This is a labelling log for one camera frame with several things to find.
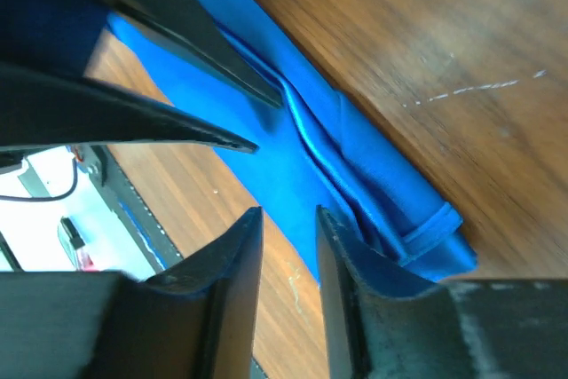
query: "wood grain surface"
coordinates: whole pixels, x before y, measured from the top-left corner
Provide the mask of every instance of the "wood grain surface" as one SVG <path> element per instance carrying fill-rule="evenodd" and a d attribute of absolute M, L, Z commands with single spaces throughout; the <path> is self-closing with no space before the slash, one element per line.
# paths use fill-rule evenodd
<path fill-rule="evenodd" d="M 476 276 L 568 276 L 568 0 L 257 0 L 465 218 Z"/>
<path fill-rule="evenodd" d="M 167 102 L 134 54 L 112 36 L 105 34 L 93 59 L 89 76 Z M 124 144 L 110 148 L 185 256 L 257 205 L 208 147 Z M 267 216 L 254 355 L 271 379 L 328 377 L 318 285 Z"/>

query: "wire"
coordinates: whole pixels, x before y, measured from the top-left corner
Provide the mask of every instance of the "wire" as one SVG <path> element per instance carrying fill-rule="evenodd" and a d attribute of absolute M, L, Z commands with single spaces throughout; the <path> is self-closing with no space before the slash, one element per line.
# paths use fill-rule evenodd
<path fill-rule="evenodd" d="M 60 201 L 66 199 L 75 191 L 78 181 L 79 175 L 77 172 L 77 161 L 73 159 L 73 182 L 71 183 L 71 188 L 69 188 L 63 194 L 55 195 L 53 197 L 16 197 L 12 195 L 0 195 L 0 201 L 24 201 L 28 203 L 46 203 L 48 201 Z"/>

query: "black plastic part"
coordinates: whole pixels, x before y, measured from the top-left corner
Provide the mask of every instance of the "black plastic part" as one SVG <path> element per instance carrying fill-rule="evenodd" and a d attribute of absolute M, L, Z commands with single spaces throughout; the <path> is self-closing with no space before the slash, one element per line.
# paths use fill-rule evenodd
<path fill-rule="evenodd" d="M 60 226 L 67 237 L 67 241 L 73 250 L 78 250 L 85 246 L 85 242 L 73 224 L 73 221 L 68 217 L 63 217 L 60 221 Z"/>
<path fill-rule="evenodd" d="M 22 152 L 0 153 L 0 175 L 21 169 L 23 160 Z"/>
<path fill-rule="evenodd" d="M 84 168 L 91 167 L 89 178 L 95 189 L 125 225 L 150 265 L 161 272 L 180 262 L 182 255 L 108 148 L 80 146 L 77 151 L 83 158 Z M 250 378 L 266 378 L 255 359 L 250 362 Z"/>
<path fill-rule="evenodd" d="M 568 376 L 566 280 L 438 285 L 354 238 L 325 209 L 317 224 L 332 379 Z"/>
<path fill-rule="evenodd" d="M 82 76 L 109 12 L 98 0 L 1 0 L 0 60 Z"/>
<path fill-rule="evenodd" d="M 273 106 L 281 95 L 233 49 L 197 0 L 100 0 L 150 40 Z"/>
<path fill-rule="evenodd" d="M 0 274 L 0 376 L 249 378 L 261 256 L 256 208 L 146 283 Z"/>
<path fill-rule="evenodd" d="M 4 258 L 13 271 L 24 271 L 21 268 L 20 261 L 18 261 L 18 258 L 14 255 L 12 248 L 10 247 L 8 241 L 6 241 L 2 233 L 0 233 L 0 253 L 4 255 Z"/>
<path fill-rule="evenodd" d="M 0 153 L 88 142 L 256 146 L 176 108 L 89 79 L 0 63 Z"/>

